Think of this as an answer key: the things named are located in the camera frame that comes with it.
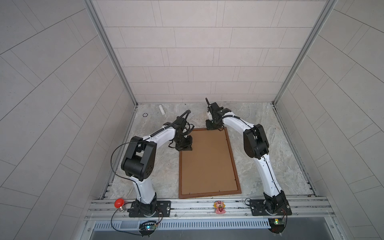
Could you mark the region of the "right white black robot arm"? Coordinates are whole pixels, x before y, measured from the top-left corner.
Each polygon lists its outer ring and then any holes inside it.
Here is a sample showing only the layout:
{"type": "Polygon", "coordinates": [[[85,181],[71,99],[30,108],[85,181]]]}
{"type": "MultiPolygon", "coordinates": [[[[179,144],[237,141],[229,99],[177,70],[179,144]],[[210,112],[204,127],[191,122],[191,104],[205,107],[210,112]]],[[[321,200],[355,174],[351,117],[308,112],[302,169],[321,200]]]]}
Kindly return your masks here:
{"type": "Polygon", "coordinates": [[[224,127],[231,127],[243,135],[243,147],[248,157],[256,162],[264,188],[264,206],[267,214],[285,216],[291,215],[290,206],[286,195],[280,187],[269,156],[269,142],[260,124],[252,125],[231,110],[220,107],[217,103],[208,104],[206,127],[208,130],[219,130],[224,127]]]}

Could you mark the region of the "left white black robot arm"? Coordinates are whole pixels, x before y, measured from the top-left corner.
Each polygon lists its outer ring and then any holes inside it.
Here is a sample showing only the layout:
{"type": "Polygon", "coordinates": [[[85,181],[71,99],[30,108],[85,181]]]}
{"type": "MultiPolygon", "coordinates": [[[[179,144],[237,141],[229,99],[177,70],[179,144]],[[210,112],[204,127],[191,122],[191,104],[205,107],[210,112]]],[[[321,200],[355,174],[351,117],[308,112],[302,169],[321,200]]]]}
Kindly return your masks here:
{"type": "Polygon", "coordinates": [[[137,193],[133,207],[146,216],[155,213],[157,208],[157,195],[153,188],[150,175],[155,166],[156,152],[166,143],[175,144],[176,151],[191,151],[193,138],[190,133],[194,125],[187,121],[190,111],[178,116],[172,123],[165,123],[159,130],[149,136],[134,136],[128,142],[128,148],[121,163],[121,169],[126,174],[126,180],[134,183],[137,193]]]}

